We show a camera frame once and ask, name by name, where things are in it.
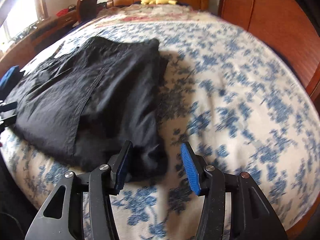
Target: blue and white floral sheet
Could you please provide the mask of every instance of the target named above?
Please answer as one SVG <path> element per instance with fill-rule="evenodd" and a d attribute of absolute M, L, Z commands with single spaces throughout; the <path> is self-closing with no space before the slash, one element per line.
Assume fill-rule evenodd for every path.
<path fill-rule="evenodd" d="M 239 27 L 209 14 L 202 21 L 128 22 L 96 20 L 41 52 L 26 68 L 71 52 L 89 37 L 118 42 L 157 38 L 169 59 L 160 87 L 158 124 L 169 155 L 162 179 L 127 183 L 112 198 L 120 239 L 194 239 L 203 198 L 189 187 L 180 144 L 191 143 L 207 163 L 223 172 L 248 171 L 285 229 L 315 202 L 319 191 L 320 122 L 308 95 L 288 67 L 266 45 Z M 2 154 L 19 187 L 40 207 L 68 170 L 7 129 Z M 230 227 L 227 196 L 224 234 Z M 84 224 L 91 238 L 88 198 Z"/>

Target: wooden cabinet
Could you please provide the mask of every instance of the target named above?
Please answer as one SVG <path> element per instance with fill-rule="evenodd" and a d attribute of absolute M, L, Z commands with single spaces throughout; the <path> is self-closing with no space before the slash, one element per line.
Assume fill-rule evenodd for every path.
<path fill-rule="evenodd" d="M 0 59 L 0 77 L 12 66 L 19 65 L 20 68 L 23 68 L 39 52 L 67 34 L 76 22 L 76 11 L 74 10 L 40 25 L 38 29 L 17 42 Z"/>
<path fill-rule="evenodd" d="M 311 98 L 318 97 L 320 37 L 295 0 L 220 0 L 219 16 L 280 52 Z"/>

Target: bright daylight window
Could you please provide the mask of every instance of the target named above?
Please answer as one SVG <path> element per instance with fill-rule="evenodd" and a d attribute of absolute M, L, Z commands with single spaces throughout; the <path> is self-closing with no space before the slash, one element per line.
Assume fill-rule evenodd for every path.
<path fill-rule="evenodd" d="M 37 20 L 35 0 L 17 0 L 0 28 L 0 49 Z"/>

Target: metal pin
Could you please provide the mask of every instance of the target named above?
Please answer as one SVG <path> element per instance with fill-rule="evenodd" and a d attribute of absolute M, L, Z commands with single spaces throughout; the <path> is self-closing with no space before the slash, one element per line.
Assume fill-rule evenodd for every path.
<path fill-rule="evenodd" d="M 241 177 L 244 179 L 247 179 L 250 177 L 249 173 L 247 173 L 246 171 L 241 172 Z"/>
<path fill-rule="evenodd" d="M 100 165 L 99 169 L 101 171 L 105 171 L 105 170 L 109 169 L 109 165 L 108 164 L 102 164 L 102 165 Z"/>
<path fill-rule="evenodd" d="M 205 169 L 206 169 L 207 171 L 214 171 L 214 170 L 215 170 L 215 167 L 212 166 L 212 165 L 207 165 L 207 166 L 205 167 Z"/>
<path fill-rule="evenodd" d="M 71 177 L 73 176 L 73 172 L 72 172 L 72 171 L 67 171 L 67 172 L 64 174 L 64 176 L 65 176 L 66 178 L 71 178 Z"/>

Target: red object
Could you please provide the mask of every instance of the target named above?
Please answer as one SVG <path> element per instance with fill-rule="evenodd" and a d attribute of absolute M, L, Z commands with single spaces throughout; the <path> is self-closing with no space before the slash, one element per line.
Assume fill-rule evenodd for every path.
<path fill-rule="evenodd" d="M 56 15 L 58 17 L 61 17 L 61 16 L 64 16 L 65 14 L 67 14 L 68 11 L 69 11 L 69 9 L 63 9 L 63 10 L 59 11 Z"/>

